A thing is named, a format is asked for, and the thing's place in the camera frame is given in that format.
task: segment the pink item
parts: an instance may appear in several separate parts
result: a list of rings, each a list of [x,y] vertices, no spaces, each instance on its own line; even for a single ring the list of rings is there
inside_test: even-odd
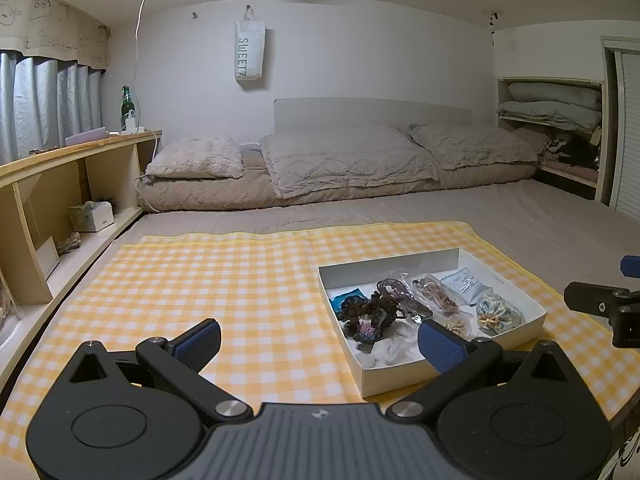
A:
[[[98,128],[97,130],[91,130],[90,132],[82,132],[81,134],[73,135],[65,139],[67,146],[73,146],[75,144],[82,144],[83,142],[91,142],[92,140],[107,139],[109,134],[107,128]]]

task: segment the yellow checkered cloth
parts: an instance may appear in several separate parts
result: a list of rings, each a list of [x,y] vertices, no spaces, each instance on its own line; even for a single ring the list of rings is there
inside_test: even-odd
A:
[[[201,374],[254,410],[273,401],[359,402],[322,300],[318,267],[449,248],[478,257],[548,310],[543,337],[561,344],[607,417],[638,390],[640,355],[613,348],[607,330],[569,311],[556,291],[460,222],[144,237],[122,246],[47,330],[0,416],[0,455],[29,463],[28,423],[82,341],[132,349],[153,335],[172,338],[206,317],[218,320],[223,341]]]

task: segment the power cord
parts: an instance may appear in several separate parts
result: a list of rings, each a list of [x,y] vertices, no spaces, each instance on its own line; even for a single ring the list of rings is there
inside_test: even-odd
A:
[[[138,93],[136,92],[136,83],[138,81],[138,61],[140,59],[140,41],[138,39],[138,33],[140,31],[140,22],[142,21],[142,9],[145,7],[145,0],[140,1],[140,8],[138,9],[138,23],[136,24],[136,62],[133,65],[133,95],[136,99],[136,104],[138,105],[138,114],[136,121],[136,133],[140,127],[140,122],[142,120],[142,107],[140,106],[140,99],[138,99]],[[156,158],[156,152],[158,151],[158,136],[155,131],[151,131],[154,134],[154,151],[151,154],[151,161]]]
[[[151,209],[151,211],[153,211],[154,213],[161,213],[162,211],[158,211],[158,209],[156,209],[155,207],[153,207],[145,198],[145,196],[140,192],[140,190],[138,189],[138,181],[142,180],[143,178],[145,178],[146,175],[143,176],[137,176],[136,178],[133,179],[133,187],[136,188],[136,191],[138,192],[138,194],[140,195],[140,198],[143,200],[143,202],[146,204],[146,206]]]
[[[138,32],[140,31],[140,21],[142,20],[142,9],[145,6],[145,0],[140,2],[140,8],[138,9],[138,24],[136,25],[136,62],[133,65],[133,95],[136,97],[136,103],[138,104],[138,120],[136,124],[136,128],[140,127],[140,119],[142,117],[142,108],[140,107],[140,100],[138,99],[138,94],[136,93],[136,81],[138,80],[138,59],[140,58],[140,46],[138,42]]]
[[[140,128],[140,121],[142,118],[142,107],[140,106],[140,100],[138,99],[138,93],[136,92],[136,82],[138,81],[138,61],[140,59],[140,41],[138,39],[138,33],[140,31],[140,21],[142,20],[142,9],[144,8],[144,6],[145,6],[145,0],[140,1],[140,8],[138,9],[138,23],[136,24],[136,62],[133,65],[133,95],[135,96],[136,104],[138,105],[136,133]],[[151,133],[154,135],[154,150],[153,150],[153,153],[151,154],[151,161],[153,161],[156,158],[156,152],[158,151],[158,135],[153,130],[151,130]],[[159,213],[160,211],[158,211],[155,207],[153,207],[138,189],[138,181],[145,177],[146,177],[146,174],[143,176],[136,177],[133,180],[133,187],[136,189],[137,194],[144,201],[146,206],[148,206],[148,208],[151,209],[151,211],[155,213]]]

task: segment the mattress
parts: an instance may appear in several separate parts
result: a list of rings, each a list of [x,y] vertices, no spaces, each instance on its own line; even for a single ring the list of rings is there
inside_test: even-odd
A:
[[[530,178],[536,171],[535,163],[529,162],[444,170],[432,155],[425,152],[425,156],[431,159],[431,163],[436,168],[438,181],[421,180],[383,186],[321,189],[292,198],[278,198],[260,151],[244,149],[242,150],[242,178],[217,180],[156,178],[150,184],[142,184],[140,193],[143,205],[148,212],[232,211],[503,184]]]
[[[532,180],[471,189],[417,192],[341,202],[231,212],[151,214],[118,238],[65,300],[70,301],[125,243],[146,235],[226,234],[313,229],[376,222],[458,220],[487,242],[562,292],[571,281],[638,288],[620,274],[620,259],[640,254],[637,223],[610,210]],[[611,421],[618,445],[636,427],[634,396]]]

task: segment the white door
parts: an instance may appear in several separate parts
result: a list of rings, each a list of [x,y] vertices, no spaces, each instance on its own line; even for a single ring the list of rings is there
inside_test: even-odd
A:
[[[618,153],[610,206],[640,222],[640,54],[616,52]]]

